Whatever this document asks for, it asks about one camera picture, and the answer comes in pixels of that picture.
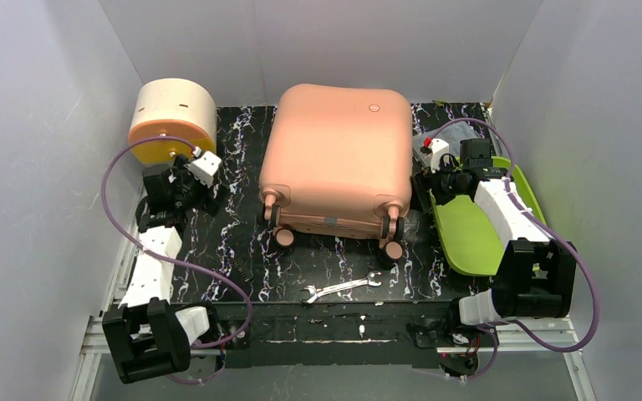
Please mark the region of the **pink hard-shell suitcase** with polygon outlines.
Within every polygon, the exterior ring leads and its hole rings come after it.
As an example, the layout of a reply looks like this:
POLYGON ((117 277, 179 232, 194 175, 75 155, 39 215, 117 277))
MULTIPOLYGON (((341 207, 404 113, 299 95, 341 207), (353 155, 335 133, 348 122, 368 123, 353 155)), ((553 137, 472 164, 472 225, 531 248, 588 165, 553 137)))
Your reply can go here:
POLYGON ((298 233, 376 240, 404 253, 412 112, 390 89, 297 84, 279 100, 259 177, 261 217, 281 247, 298 233))

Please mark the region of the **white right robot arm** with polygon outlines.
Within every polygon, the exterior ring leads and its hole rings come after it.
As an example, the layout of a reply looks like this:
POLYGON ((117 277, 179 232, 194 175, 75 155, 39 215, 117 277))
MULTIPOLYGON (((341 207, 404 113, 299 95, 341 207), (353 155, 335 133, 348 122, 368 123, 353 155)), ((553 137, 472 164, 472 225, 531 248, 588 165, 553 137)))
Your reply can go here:
POLYGON ((522 198, 520 171, 490 154, 488 139, 460 143, 460 154, 440 138, 426 138, 429 157, 420 181, 429 191, 441 246, 450 266, 467 276, 492 277, 491 287, 459 297, 453 327, 519 317, 565 317, 571 306, 577 257, 570 243, 549 233, 522 198))

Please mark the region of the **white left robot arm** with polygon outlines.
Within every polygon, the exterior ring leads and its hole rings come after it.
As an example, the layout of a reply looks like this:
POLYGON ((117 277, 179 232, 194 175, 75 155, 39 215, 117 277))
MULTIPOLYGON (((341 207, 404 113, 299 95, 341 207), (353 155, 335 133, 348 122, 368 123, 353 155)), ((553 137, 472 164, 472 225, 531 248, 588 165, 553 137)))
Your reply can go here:
POLYGON ((189 368, 191 345, 210 327, 203 306, 173 307, 174 258, 182 247, 186 213, 205 206, 217 211, 211 193, 221 159, 206 151, 173 165, 145 168, 146 191, 135 212, 135 259, 125 295, 104 314, 102 328, 120 381, 125 384, 179 373, 189 368))

